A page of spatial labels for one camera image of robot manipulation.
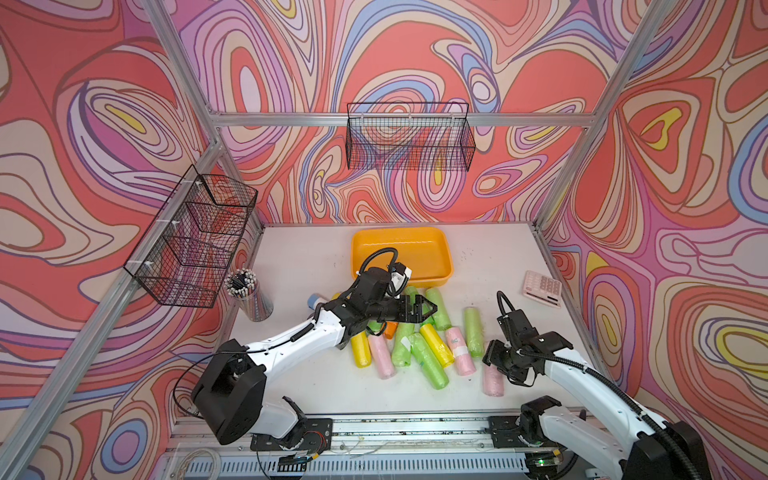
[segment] yellow wrapped roll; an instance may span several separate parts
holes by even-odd
[[[352,354],[355,356],[355,365],[364,369],[371,365],[371,347],[368,345],[368,336],[360,332],[349,341],[352,344]]]
[[[450,348],[448,348],[442,341],[440,335],[437,334],[437,330],[435,330],[434,326],[428,323],[423,323],[422,328],[419,329],[419,333],[421,333],[424,340],[426,340],[427,345],[429,345],[432,353],[437,357],[442,368],[453,364],[453,353],[451,353]]]

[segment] calculator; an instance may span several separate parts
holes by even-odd
[[[544,305],[560,308],[562,303],[560,297],[562,287],[562,284],[554,278],[541,275],[532,270],[525,272],[523,295]]]

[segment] white table surface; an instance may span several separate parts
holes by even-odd
[[[311,313],[306,305],[312,293],[330,298],[349,288],[352,236],[365,227],[268,227],[253,270],[271,298],[275,310],[267,320],[254,323],[240,311],[231,338],[241,344],[276,335],[304,321]],[[480,309],[486,342],[503,339],[496,321],[496,290],[504,291],[516,308],[523,309],[539,333],[554,330],[588,358],[573,320],[565,308],[557,309],[530,300],[521,293],[526,270],[548,274],[544,258],[525,223],[441,225],[448,239],[454,273],[439,287],[454,326],[464,322],[462,310]],[[505,395],[493,398],[482,392],[482,362],[477,372],[459,376],[454,366],[446,369],[450,383],[434,390],[412,359],[391,379],[381,380],[376,367],[356,367],[352,348],[318,353],[278,379],[270,380],[264,398],[276,401],[289,396],[305,413],[381,412],[479,412],[519,409],[522,403],[550,395],[564,406],[578,407],[577,400],[549,378],[539,376],[532,388],[505,385]]]

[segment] metal vent grille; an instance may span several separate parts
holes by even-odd
[[[213,462],[200,458],[190,463],[186,480],[207,478]],[[269,476],[295,476],[296,472],[281,472],[277,458],[264,458],[261,465]],[[525,453],[493,452],[464,454],[412,454],[412,455],[367,455],[366,458],[351,458],[350,455],[320,456],[307,465],[305,476],[330,477],[332,475],[378,475],[420,474],[489,474],[525,473]],[[260,476],[259,463],[255,457],[231,456],[221,458],[219,478]]]

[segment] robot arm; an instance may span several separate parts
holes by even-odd
[[[387,270],[371,267],[373,258],[391,253]],[[344,346],[368,330],[380,335],[386,322],[421,323],[437,311],[437,306],[421,295],[411,306],[401,295],[411,270],[397,263],[397,250],[384,248],[368,257],[352,286],[339,298],[316,305],[305,322],[261,342],[241,346],[232,339],[224,343],[192,390],[192,401],[222,445],[247,433],[263,433],[285,439],[292,447],[301,438],[303,414],[287,399],[273,404],[263,401],[264,389],[288,369],[321,350]],[[424,313],[423,307],[429,305]],[[368,328],[370,321],[384,323],[379,332]]]
[[[613,480],[711,479],[701,437],[687,423],[671,424],[648,411],[590,368],[560,334],[539,335],[504,293],[497,292],[497,299],[501,310],[498,322],[507,342],[491,341],[483,362],[498,368],[513,385],[524,385],[530,369],[550,377],[613,434],[545,396],[521,407],[519,434],[526,442],[550,439],[560,443]],[[511,311],[506,312],[502,302]]]

